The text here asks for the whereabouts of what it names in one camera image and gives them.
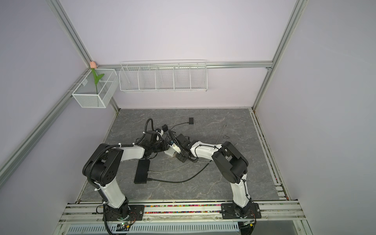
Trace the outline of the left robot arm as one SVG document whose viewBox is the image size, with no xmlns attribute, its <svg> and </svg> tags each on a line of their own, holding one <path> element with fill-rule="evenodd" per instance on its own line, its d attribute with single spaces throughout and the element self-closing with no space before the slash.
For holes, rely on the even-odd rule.
<svg viewBox="0 0 376 235">
<path fill-rule="evenodd" d="M 120 163 L 138 160 L 135 183 L 144 184 L 147 182 L 151 155 L 158 155 L 159 152 L 167 150 L 167 143 L 162 136 L 168 131 L 168 126 L 163 125 L 162 128 L 155 129 L 152 125 L 152 129 L 148 131 L 148 124 L 153 124 L 153 119 L 149 118 L 146 121 L 143 136 L 134 144 L 100 144 L 82 169 L 88 183 L 102 197 L 106 219 L 124 221 L 130 219 L 134 213 L 116 180 Z"/>
</svg>

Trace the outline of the white router box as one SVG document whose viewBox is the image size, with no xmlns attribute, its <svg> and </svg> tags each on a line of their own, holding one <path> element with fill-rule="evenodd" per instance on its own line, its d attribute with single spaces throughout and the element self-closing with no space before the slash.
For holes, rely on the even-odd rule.
<svg viewBox="0 0 376 235">
<path fill-rule="evenodd" d="M 174 154 L 176 153 L 175 149 L 173 147 L 169 147 L 168 150 L 164 151 L 164 153 L 169 156 L 169 157 L 173 157 Z"/>
</svg>

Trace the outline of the black network switch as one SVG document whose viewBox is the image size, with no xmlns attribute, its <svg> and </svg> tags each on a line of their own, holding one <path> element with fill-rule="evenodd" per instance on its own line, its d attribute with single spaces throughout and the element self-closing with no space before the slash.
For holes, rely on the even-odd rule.
<svg viewBox="0 0 376 235">
<path fill-rule="evenodd" d="M 134 177 L 134 184 L 146 184 L 147 183 L 149 167 L 150 167 L 149 159 L 142 159 L 138 161 L 136 174 Z"/>
</svg>

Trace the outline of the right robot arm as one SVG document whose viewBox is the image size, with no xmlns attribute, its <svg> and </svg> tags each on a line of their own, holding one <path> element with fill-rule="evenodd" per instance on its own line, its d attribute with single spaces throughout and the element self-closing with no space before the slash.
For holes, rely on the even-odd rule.
<svg viewBox="0 0 376 235">
<path fill-rule="evenodd" d="M 228 218 L 259 219 L 261 213 L 248 191 L 247 173 L 249 163 L 246 158 L 230 142 L 223 144 L 206 144 L 201 141 L 190 141 L 180 134 L 168 142 L 184 160 L 196 161 L 198 158 L 211 160 L 215 163 L 221 175 L 230 183 L 233 200 L 232 204 L 224 204 L 223 215 Z"/>
</svg>

